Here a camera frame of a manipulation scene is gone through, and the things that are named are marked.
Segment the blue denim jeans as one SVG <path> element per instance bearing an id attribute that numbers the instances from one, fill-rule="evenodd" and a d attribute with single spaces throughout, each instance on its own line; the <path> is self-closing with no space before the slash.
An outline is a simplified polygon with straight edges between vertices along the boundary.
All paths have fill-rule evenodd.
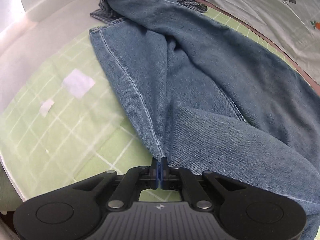
<path id="1" fill-rule="evenodd" d="M 319 213 L 319 96 L 277 55 L 176 0 L 101 0 L 89 34 L 146 148 Z"/>

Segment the grey printed bed sheet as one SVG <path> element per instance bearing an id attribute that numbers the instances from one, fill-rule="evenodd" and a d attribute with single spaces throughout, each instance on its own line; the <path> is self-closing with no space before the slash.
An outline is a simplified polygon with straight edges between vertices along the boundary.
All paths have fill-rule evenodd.
<path id="1" fill-rule="evenodd" d="M 274 42 L 319 81 L 319 0 L 205 0 Z"/>

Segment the green grid mat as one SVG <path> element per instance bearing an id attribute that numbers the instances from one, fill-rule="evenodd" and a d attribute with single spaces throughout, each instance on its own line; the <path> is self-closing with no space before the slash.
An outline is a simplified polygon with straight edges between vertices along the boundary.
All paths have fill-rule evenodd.
<path id="1" fill-rule="evenodd" d="M 108 169 L 146 165 L 138 139 L 99 62 L 88 31 L 65 39 L 27 70 L 44 36 L 1 57 L 1 210 Z"/>

